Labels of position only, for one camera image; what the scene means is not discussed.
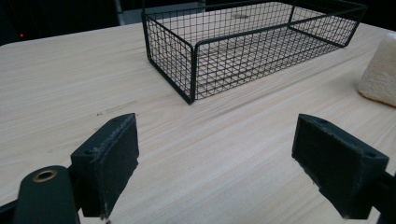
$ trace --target wire mesh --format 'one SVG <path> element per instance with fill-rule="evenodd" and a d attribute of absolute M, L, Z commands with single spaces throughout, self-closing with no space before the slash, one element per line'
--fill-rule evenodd
<path fill-rule="evenodd" d="M 250 1 L 146 14 L 148 59 L 191 104 L 346 46 L 365 7 Z"/>

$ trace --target wood grain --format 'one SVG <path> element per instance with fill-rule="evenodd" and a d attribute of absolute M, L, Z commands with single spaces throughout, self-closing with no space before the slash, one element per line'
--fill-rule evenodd
<path fill-rule="evenodd" d="M 187 105 L 149 64 L 141 24 L 0 48 L 0 204 L 35 169 L 135 112 L 141 157 L 113 223 L 376 223 L 343 220 L 291 158 L 297 116 L 327 119 L 390 156 L 396 109 L 357 87 L 387 30 Z M 83 223 L 99 219 L 83 218 Z"/>

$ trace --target white object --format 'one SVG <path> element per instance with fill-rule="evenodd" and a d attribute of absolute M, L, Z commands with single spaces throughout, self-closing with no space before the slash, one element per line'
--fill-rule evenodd
<path fill-rule="evenodd" d="M 396 33 L 382 40 L 359 84 L 364 97 L 396 106 Z"/>

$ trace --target wire basket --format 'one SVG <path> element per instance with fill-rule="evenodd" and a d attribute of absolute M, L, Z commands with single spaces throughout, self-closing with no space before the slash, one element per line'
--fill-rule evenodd
<path fill-rule="evenodd" d="M 143 9 L 142 21 L 148 60 L 192 104 L 347 46 L 365 10 L 345 1 L 248 1 Z"/>

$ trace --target wooden table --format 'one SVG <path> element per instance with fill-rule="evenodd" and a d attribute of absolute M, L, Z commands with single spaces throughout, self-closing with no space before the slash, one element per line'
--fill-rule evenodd
<path fill-rule="evenodd" d="M 328 121 L 390 156 L 396 109 L 362 98 L 387 30 L 187 105 L 149 64 L 142 25 L 0 48 L 0 204 L 21 180 L 69 155 L 109 119 L 135 112 L 137 169 L 113 223 L 376 223 L 343 220 L 291 157 L 297 116 Z M 100 222 L 83 218 L 83 223 Z"/>

